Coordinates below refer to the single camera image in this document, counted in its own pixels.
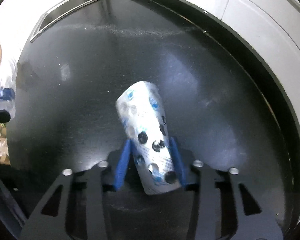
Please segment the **clear plastic cup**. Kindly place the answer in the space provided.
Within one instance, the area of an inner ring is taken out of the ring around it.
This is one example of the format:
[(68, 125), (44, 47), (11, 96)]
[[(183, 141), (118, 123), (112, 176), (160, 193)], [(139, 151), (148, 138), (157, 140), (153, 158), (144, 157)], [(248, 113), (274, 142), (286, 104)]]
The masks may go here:
[(16, 78), (15, 60), (3, 60), (0, 64), (0, 118), (9, 122), (15, 117)]

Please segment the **stainless steel sink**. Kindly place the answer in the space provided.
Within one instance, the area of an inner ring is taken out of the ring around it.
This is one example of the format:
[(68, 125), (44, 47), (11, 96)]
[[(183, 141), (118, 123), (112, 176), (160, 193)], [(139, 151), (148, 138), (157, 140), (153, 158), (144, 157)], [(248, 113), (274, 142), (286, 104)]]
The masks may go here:
[(46, 29), (82, 7), (100, 0), (64, 0), (42, 14), (36, 23), (29, 41), (33, 42)]

